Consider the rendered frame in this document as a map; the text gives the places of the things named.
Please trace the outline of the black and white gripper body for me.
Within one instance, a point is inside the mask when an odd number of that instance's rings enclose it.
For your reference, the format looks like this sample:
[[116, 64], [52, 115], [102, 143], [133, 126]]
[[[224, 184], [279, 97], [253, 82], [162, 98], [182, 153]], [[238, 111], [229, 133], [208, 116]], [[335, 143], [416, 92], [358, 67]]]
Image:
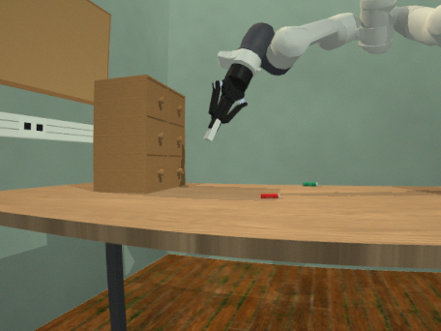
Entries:
[[253, 77], [252, 71], [245, 65], [234, 63], [230, 66], [225, 78], [222, 80], [221, 93], [226, 95], [230, 85], [234, 85], [234, 89], [228, 100], [231, 100], [237, 90], [241, 93], [236, 101], [245, 97], [245, 91], [247, 90], [250, 81]]

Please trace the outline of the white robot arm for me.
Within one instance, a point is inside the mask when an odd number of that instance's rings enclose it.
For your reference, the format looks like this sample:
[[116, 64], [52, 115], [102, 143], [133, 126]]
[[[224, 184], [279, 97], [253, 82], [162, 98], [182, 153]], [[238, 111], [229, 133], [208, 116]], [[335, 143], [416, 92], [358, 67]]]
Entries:
[[441, 5], [434, 9], [397, 7], [396, 3], [361, 0], [360, 17], [351, 13], [334, 15], [301, 26], [282, 27], [276, 34], [271, 25], [255, 23], [238, 50], [219, 52], [220, 67], [229, 70], [239, 63], [247, 66], [253, 76], [261, 72], [259, 67], [271, 75], [284, 75], [308, 46], [318, 44], [329, 51], [354, 40], [359, 40], [357, 45], [368, 53], [385, 53], [392, 46], [393, 25], [409, 40], [441, 47]]

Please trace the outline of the brown wooden drawer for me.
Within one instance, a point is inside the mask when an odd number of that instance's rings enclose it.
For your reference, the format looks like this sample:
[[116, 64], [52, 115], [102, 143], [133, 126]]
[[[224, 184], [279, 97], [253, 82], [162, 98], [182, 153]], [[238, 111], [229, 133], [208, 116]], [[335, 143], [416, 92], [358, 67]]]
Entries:
[[147, 152], [168, 153], [168, 123], [147, 117]]
[[185, 99], [171, 91], [169, 91], [169, 120], [185, 125]]
[[168, 90], [148, 79], [147, 113], [168, 120]]
[[167, 187], [167, 157], [147, 156], [147, 192]]
[[169, 124], [169, 154], [185, 154], [185, 128]]
[[169, 187], [182, 184], [185, 184], [185, 157], [169, 157]]

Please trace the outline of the brown wooden chest of drawers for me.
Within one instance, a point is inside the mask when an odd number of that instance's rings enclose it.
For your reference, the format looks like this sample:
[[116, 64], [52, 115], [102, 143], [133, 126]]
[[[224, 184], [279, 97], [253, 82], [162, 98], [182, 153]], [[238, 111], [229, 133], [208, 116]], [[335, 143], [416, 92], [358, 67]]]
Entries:
[[[168, 90], [168, 120], [147, 113], [148, 79]], [[94, 192], [150, 194], [169, 187], [169, 91], [185, 96], [150, 77], [134, 75], [95, 80], [93, 171]], [[147, 152], [147, 117], [168, 123], [168, 153]], [[168, 187], [147, 192], [147, 156], [167, 157]]]

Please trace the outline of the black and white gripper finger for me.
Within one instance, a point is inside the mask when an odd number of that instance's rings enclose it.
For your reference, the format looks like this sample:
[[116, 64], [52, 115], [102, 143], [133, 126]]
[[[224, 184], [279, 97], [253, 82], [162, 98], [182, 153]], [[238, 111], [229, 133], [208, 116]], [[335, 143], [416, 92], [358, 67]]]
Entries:
[[[218, 125], [216, 126], [211, 138], [209, 140], [206, 141], [212, 141], [216, 132], [218, 131], [221, 123], [225, 124], [225, 123], [229, 123], [230, 120], [244, 107], [247, 106], [248, 103], [245, 102], [244, 98], [240, 99], [240, 101], [238, 102], [238, 104], [228, 113], [229, 109], [231, 109], [232, 105], [235, 103], [236, 99], [238, 98], [238, 96], [240, 95], [240, 90], [237, 90], [235, 92], [235, 94], [233, 95], [231, 100], [227, 100], [227, 103], [222, 111], [222, 114], [220, 116], [220, 121], [218, 123]], [[228, 114], [227, 114], [228, 113]], [[224, 119], [225, 118], [225, 119]]]
[[[212, 93], [212, 98], [211, 98], [211, 102], [210, 102], [210, 107], [209, 107], [209, 114], [211, 114], [211, 122], [210, 125], [208, 127], [208, 130], [205, 134], [205, 136], [203, 137], [203, 139], [205, 140], [209, 140], [216, 128], [216, 126], [219, 123], [219, 119], [221, 117], [222, 111], [225, 107], [225, 104], [227, 102], [227, 100], [229, 99], [234, 86], [230, 85], [226, 95], [222, 95], [220, 96], [220, 91], [221, 91], [221, 86], [222, 86], [222, 81], [215, 81], [212, 83], [213, 84], [213, 93]], [[220, 101], [219, 101], [219, 96], [220, 96]]]

